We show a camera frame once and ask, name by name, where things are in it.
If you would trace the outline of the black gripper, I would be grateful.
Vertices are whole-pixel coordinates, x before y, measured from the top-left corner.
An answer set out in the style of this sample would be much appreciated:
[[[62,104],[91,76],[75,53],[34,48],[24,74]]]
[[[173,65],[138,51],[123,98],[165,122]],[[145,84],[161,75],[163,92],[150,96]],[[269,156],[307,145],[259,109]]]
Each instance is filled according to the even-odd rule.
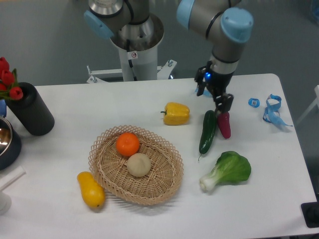
[[[230,83],[233,72],[225,74],[218,73],[213,69],[213,62],[208,61],[205,66],[197,69],[194,81],[197,83],[197,96],[204,93],[205,88],[211,93],[216,105],[217,115],[230,111],[234,96],[226,93],[226,88]]]

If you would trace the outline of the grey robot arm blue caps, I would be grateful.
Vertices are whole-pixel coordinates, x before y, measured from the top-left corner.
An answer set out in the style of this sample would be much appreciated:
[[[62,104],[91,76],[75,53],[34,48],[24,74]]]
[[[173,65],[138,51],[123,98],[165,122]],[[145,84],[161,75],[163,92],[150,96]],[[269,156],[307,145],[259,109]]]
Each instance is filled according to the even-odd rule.
[[[250,12],[238,8],[237,0],[182,0],[177,21],[212,43],[210,59],[194,77],[197,95],[207,90],[213,97],[217,114],[230,111],[234,99],[226,88],[237,69],[254,25]]]

